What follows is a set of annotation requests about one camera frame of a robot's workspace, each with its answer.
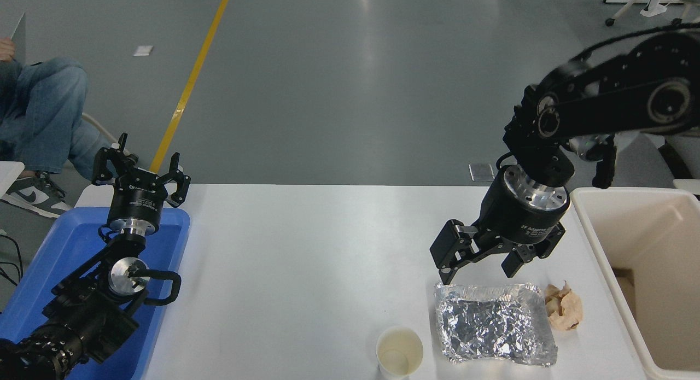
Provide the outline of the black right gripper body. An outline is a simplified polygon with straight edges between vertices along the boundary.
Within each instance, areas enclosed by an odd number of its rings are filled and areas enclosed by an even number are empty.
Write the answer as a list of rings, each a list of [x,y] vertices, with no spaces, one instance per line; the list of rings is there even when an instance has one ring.
[[[497,237],[519,244],[543,241],[558,225],[570,206],[566,188],[555,188],[537,199],[527,193],[515,195],[504,180],[496,180],[483,198],[475,226],[477,245],[497,245]]]

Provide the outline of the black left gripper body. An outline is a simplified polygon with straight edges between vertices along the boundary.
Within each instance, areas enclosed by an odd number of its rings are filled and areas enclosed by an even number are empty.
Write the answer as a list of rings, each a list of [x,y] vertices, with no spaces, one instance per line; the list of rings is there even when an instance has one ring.
[[[141,169],[115,178],[108,223],[129,218],[159,223],[167,190],[155,182],[157,178]]]

